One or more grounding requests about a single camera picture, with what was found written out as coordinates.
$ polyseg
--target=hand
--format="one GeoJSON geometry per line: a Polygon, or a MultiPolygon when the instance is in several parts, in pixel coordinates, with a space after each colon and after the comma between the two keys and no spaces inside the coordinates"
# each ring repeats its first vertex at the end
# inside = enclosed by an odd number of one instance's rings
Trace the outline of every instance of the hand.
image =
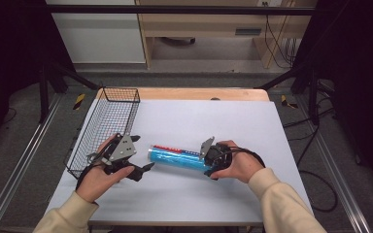
{"type": "MultiPolygon", "coordinates": [[[[116,135],[111,136],[98,148],[101,151],[116,135]]],[[[133,166],[124,167],[114,174],[107,175],[104,166],[94,166],[84,177],[81,185],[77,189],[77,194],[85,201],[92,203],[102,196],[114,183],[127,177],[134,170],[133,166]]]]}
{"type": "MultiPolygon", "coordinates": [[[[233,141],[222,141],[220,144],[229,147],[238,147],[233,141]]],[[[211,175],[211,179],[236,178],[243,183],[248,183],[257,171],[264,168],[252,155],[245,152],[233,152],[231,165],[211,175]]]]}

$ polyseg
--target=black wire basket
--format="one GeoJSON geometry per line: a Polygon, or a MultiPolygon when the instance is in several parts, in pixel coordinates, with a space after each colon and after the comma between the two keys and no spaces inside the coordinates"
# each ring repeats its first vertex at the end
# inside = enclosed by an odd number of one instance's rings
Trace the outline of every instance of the black wire basket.
{"type": "Polygon", "coordinates": [[[111,135],[130,134],[139,103],[138,89],[103,87],[96,96],[83,128],[64,159],[67,171],[76,179],[89,165],[89,154],[111,135]]]}

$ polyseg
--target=black tripod leg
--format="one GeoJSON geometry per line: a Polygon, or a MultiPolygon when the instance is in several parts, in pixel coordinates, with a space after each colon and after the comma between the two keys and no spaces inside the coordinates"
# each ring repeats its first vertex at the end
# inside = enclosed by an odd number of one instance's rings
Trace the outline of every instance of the black tripod leg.
{"type": "Polygon", "coordinates": [[[317,89],[318,89],[318,78],[315,74],[314,68],[311,68],[311,80],[310,80],[310,98],[308,102],[308,114],[310,115],[311,121],[315,125],[319,124],[318,106],[317,106],[317,89]]]}
{"type": "Polygon", "coordinates": [[[50,112],[46,72],[46,67],[45,65],[43,65],[42,69],[39,71],[39,92],[41,95],[41,119],[39,120],[40,123],[44,122],[44,119],[50,112]]]}
{"type": "Polygon", "coordinates": [[[95,83],[93,83],[93,82],[85,79],[84,77],[78,75],[77,73],[75,73],[73,71],[70,71],[70,70],[66,69],[65,67],[63,67],[63,66],[61,66],[59,64],[54,63],[52,65],[53,65],[53,68],[55,70],[57,70],[58,72],[66,75],[66,76],[71,77],[72,79],[78,81],[79,83],[84,84],[85,86],[87,86],[90,89],[97,90],[100,87],[99,85],[97,85],[97,84],[95,84],[95,83]]]}
{"type": "Polygon", "coordinates": [[[290,79],[290,78],[293,78],[293,77],[296,77],[298,75],[299,72],[301,72],[304,68],[305,68],[306,64],[305,62],[304,63],[301,63],[299,64],[298,66],[294,67],[294,68],[291,68],[289,71],[283,73],[281,76],[279,76],[278,78],[274,79],[273,81],[271,82],[268,82],[262,86],[259,86],[259,87],[254,87],[254,89],[264,89],[264,90],[268,90],[272,87],[274,87],[275,85],[287,80],[287,79],[290,79]]]}

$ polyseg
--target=sleeve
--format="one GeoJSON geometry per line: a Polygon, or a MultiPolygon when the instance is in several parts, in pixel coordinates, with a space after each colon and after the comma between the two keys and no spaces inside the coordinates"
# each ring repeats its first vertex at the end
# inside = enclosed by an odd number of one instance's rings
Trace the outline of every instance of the sleeve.
{"type": "Polygon", "coordinates": [[[325,232],[298,193],[270,168],[253,174],[248,186],[260,201],[266,232],[325,232]]]}
{"type": "Polygon", "coordinates": [[[98,205],[88,203],[75,191],[57,209],[48,211],[33,232],[86,232],[87,222],[98,209],[98,205]]]}

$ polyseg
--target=metal bracket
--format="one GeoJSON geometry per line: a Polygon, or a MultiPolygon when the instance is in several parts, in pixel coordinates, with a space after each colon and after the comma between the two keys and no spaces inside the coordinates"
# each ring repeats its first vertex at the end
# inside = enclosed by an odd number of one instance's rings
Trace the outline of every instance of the metal bracket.
{"type": "Polygon", "coordinates": [[[109,160],[119,160],[128,156],[132,156],[135,153],[136,150],[131,137],[129,135],[124,135],[122,139],[120,139],[117,148],[114,150],[109,160]]]}
{"type": "Polygon", "coordinates": [[[205,155],[207,155],[214,140],[215,140],[215,137],[213,136],[212,138],[209,138],[207,141],[202,143],[201,151],[199,152],[199,160],[203,159],[205,155]]]}

